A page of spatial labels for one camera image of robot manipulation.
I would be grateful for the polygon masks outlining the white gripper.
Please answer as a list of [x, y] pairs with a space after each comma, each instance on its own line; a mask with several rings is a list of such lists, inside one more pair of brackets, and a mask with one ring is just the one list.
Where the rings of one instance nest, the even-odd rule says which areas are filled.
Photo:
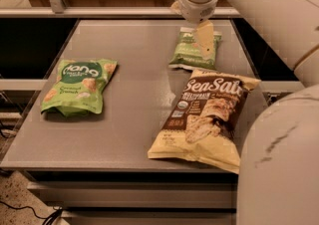
[[202, 57], [206, 60], [214, 51], [214, 29], [208, 19], [213, 15], [217, 1], [195, 3], [190, 0], [177, 0], [170, 6], [173, 13], [181, 15], [189, 23], [198, 24], [193, 31], [193, 36], [199, 45]]

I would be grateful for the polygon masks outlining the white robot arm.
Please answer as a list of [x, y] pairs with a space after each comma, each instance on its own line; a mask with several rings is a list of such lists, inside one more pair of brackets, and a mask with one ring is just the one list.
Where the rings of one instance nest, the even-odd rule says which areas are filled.
[[[259, 77], [303, 88], [268, 107], [242, 149], [238, 225], [319, 225], [319, 0], [227, 0], [253, 34], [244, 35]], [[178, 0], [199, 22], [214, 0]]]

